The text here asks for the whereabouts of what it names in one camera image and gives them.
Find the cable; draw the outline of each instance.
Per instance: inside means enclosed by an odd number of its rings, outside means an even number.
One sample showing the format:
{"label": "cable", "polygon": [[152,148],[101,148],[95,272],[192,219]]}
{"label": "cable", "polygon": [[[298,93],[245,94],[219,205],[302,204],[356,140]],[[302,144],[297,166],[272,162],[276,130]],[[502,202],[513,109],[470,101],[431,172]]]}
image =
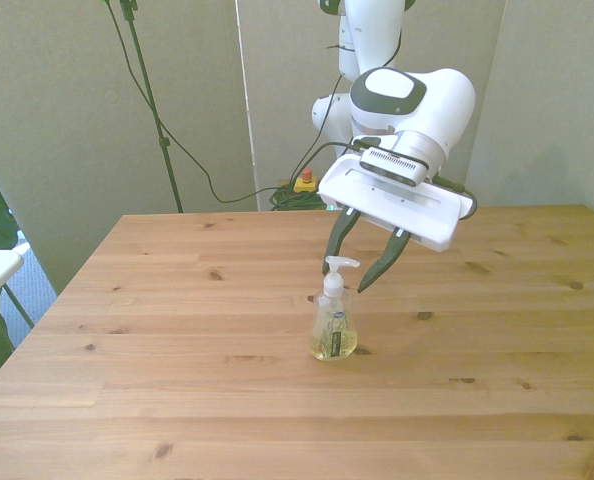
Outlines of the cable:
{"label": "cable", "polygon": [[473,201],[473,204],[470,207],[468,213],[461,217],[459,220],[468,220],[475,214],[478,208],[477,197],[475,197],[475,195],[470,190],[467,190],[466,187],[463,186],[461,183],[451,182],[450,180],[442,178],[439,175],[435,175],[433,177],[432,183],[434,185],[437,185],[438,187],[445,188],[446,190],[450,190],[451,192],[455,192],[459,195],[465,195]]}
{"label": "cable", "polygon": [[390,57],[390,60],[388,60],[386,63],[384,63],[384,67],[395,59],[395,57],[399,53],[400,48],[401,48],[401,30],[399,31],[399,41],[397,42],[397,49],[395,50],[395,53],[393,53],[393,56]]}
{"label": "cable", "polygon": [[175,142],[175,144],[186,154],[188,155],[191,160],[195,163],[195,165],[197,165],[200,170],[204,173],[204,175],[206,175],[206,178],[208,180],[208,186],[210,187],[210,192],[212,193],[213,197],[215,197],[215,199],[222,204],[227,204],[227,203],[235,203],[235,202],[241,202],[242,200],[246,200],[247,198],[253,197],[255,195],[257,195],[258,193],[261,192],[265,192],[268,190],[277,190],[279,187],[268,187],[268,188],[262,188],[261,190],[257,190],[254,193],[251,193],[249,195],[245,195],[241,198],[237,198],[234,200],[222,200],[221,198],[219,198],[219,196],[217,195],[217,193],[215,192],[215,189],[213,188],[213,182],[212,182],[212,178],[210,177],[210,174],[208,173],[208,171],[204,168],[204,166],[199,163],[199,161],[175,138],[175,136],[170,132],[170,130],[168,130],[168,128],[166,127],[166,125],[164,124],[164,122],[162,122],[161,118],[159,117],[159,115],[157,114],[157,112],[153,109],[153,106],[151,105],[150,101],[148,100],[148,97],[146,96],[146,94],[144,93],[143,88],[141,87],[141,84],[139,83],[139,81],[137,80],[137,77],[135,76],[135,73],[133,72],[132,66],[130,64],[130,59],[128,58],[128,51],[126,50],[126,44],[124,43],[124,38],[121,34],[121,30],[119,29],[119,24],[117,23],[117,18],[115,17],[115,12],[113,11],[112,7],[110,6],[110,1],[109,0],[104,0],[106,3],[106,6],[108,7],[108,11],[110,12],[110,16],[113,20],[113,24],[115,25],[115,30],[117,31],[117,36],[119,37],[119,42],[121,43],[121,48],[122,51],[124,53],[124,58],[126,60],[126,65],[128,66],[128,72],[130,73],[131,78],[133,79],[133,82],[135,83],[135,85],[137,86],[137,89],[139,90],[139,93],[141,93],[141,96],[143,97],[144,101],[146,102],[146,105],[148,105],[148,108],[150,108],[151,112],[153,112],[153,115],[155,115],[157,117],[157,119],[159,120],[159,123],[161,124],[162,129],[170,136],[171,140],[173,142]]}
{"label": "cable", "polygon": [[[306,162],[299,167],[298,175],[312,162],[317,155],[326,147],[330,146],[342,146],[353,151],[358,151],[359,147],[341,143],[341,142],[328,142],[321,145],[315,153],[313,153]],[[280,187],[273,195],[270,197],[270,203],[273,205],[271,208],[272,211],[275,210],[312,210],[318,209],[325,204],[322,202],[321,198],[316,192],[301,192],[301,193],[294,193],[293,187],[294,182],[289,182],[287,185]]]}
{"label": "cable", "polygon": [[475,195],[473,195],[471,191],[466,190],[464,188],[464,193],[466,194],[467,197],[470,197],[470,199],[473,201],[473,204],[470,207],[470,210],[468,211],[468,213],[466,215],[464,215],[463,217],[461,217],[460,220],[468,220],[470,217],[472,217],[475,214],[475,212],[477,211],[477,208],[479,207],[477,205],[477,197],[475,197]]}
{"label": "cable", "polygon": [[326,115],[324,115],[324,121],[321,123],[321,128],[319,129],[319,132],[317,133],[315,140],[310,145],[310,148],[308,148],[308,150],[306,150],[306,153],[304,153],[304,156],[301,157],[301,160],[297,163],[297,166],[293,170],[293,173],[290,175],[290,183],[292,183],[292,184],[295,183],[295,180],[299,176],[299,173],[301,173],[301,170],[303,170],[305,168],[305,165],[304,165],[303,167],[301,167],[300,172],[297,173],[297,170],[300,169],[301,163],[304,161],[304,159],[310,153],[310,151],[315,147],[315,145],[319,141],[319,137],[321,137],[321,133],[324,131],[324,125],[326,125],[326,120],[328,120],[328,115],[330,114],[330,109],[332,108],[333,102],[335,101],[335,94],[337,93],[337,88],[339,87],[339,82],[341,82],[342,78],[343,78],[343,75],[340,75],[339,78],[337,79],[337,83],[335,83],[335,87],[333,88],[333,93],[330,95],[330,102],[328,103],[328,109],[326,110]]}

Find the microphone stand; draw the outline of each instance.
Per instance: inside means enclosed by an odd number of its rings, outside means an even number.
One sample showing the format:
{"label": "microphone stand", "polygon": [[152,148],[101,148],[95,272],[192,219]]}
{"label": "microphone stand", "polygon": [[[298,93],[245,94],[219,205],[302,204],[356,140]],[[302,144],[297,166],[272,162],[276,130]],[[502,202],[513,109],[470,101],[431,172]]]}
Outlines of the microphone stand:
{"label": "microphone stand", "polygon": [[177,204],[177,211],[184,213],[181,206],[181,200],[179,198],[179,191],[177,190],[177,181],[175,180],[175,174],[173,173],[173,166],[170,162],[170,155],[168,154],[168,147],[170,146],[170,139],[164,136],[161,128],[161,120],[157,113],[157,107],[155,106],[155,97],[153,91],[150,88],[150,81],[148,80],[148,72],[146,72],[146,64],[144,63],[144,56],[141,53],[139,46],[139,39],[137,38],[137,31],[135,30],[135,15],[133,10],[137,10],[137,0],[119,0],[121,4],[121,10],[124,14],[124,19],[130,26],[130,33],[133,36],[133,42],[135,44],[135,50],[137,51],[137,57],[139,58],[139,65],[141,67],[141,74],[144,77],[144,84],[146,86],[146,92],[148,94],[148,102],[150,103],[150,110],[153,113],[155,119],[155,126],[157,127],[157,134],[159,135],[159,146],[164,154],[164,161],[166,162],[166,169],[168,170],[168,178],[170,179],[170,186],[173,189],[173,195],[175,196],[175,203]]}

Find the bottle label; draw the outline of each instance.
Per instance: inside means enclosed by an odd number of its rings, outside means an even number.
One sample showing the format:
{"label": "bottle label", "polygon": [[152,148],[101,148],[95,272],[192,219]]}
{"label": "bottle label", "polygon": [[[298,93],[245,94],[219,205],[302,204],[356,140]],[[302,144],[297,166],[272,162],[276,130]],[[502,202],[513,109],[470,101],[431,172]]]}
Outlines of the bottle label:
{"label": "bottle label", "polygon": [[333,333],[333,342],[330,346],[330,356],[338,357],[341,351],[341,332]]}

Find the yellow base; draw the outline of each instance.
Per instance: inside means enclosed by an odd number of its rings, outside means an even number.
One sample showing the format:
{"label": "yellow base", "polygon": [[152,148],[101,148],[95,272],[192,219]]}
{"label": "yellow base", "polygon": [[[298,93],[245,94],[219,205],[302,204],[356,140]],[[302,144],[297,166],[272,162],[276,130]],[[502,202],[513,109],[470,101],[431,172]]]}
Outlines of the yellow base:
{"label": "yellow base", "polygon": [[310,182],[306,183],[301,178],[298,178],[295,182],[295,187],[293,190],[295,193],[299,192],[315,192],[317,191],[317,184],[319,182],[316,178],[313,178]]}

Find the floor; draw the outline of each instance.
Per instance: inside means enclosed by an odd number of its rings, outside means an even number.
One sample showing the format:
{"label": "floor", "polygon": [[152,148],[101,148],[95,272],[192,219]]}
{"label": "floor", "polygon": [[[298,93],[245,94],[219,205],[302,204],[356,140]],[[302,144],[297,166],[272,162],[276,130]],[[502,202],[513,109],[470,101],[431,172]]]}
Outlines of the floor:
{"label": "floor", "polygon": [[[8,286],[36,324],[57,296],[22,234],[14,250],[24,257],[24,265],[8,280]],[[0,296],[0,313],[6,320],[10,340],[17,347],[26,338],[30,328],[4,291]]]}

